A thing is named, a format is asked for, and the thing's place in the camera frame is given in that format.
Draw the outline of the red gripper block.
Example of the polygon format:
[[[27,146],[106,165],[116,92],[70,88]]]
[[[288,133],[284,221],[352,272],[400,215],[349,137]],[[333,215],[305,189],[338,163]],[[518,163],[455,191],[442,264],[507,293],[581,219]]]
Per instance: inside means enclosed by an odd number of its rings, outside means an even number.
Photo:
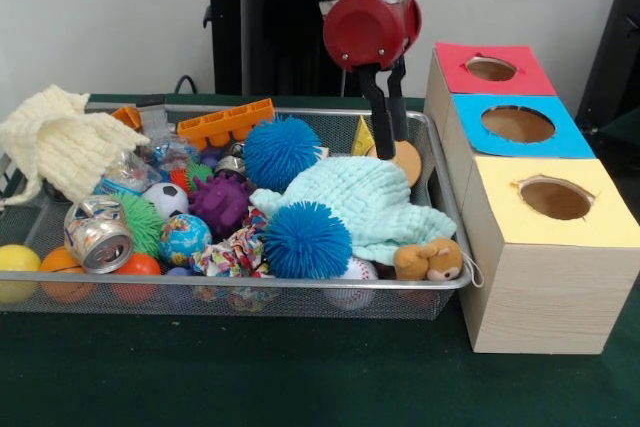
[[[324,16],[323,40],[329,56],[344,70],[358,67],[360,89],[371,109],[377,157],[382,160],[395,156],[394,138],[407,139],[402,92],[406,66],[399,58],[414,44],[421,27],[416,0],[338,0]],[[385,70],[392,64],[387,79],[388,111],[384,93],[376,84],[375,65]]]

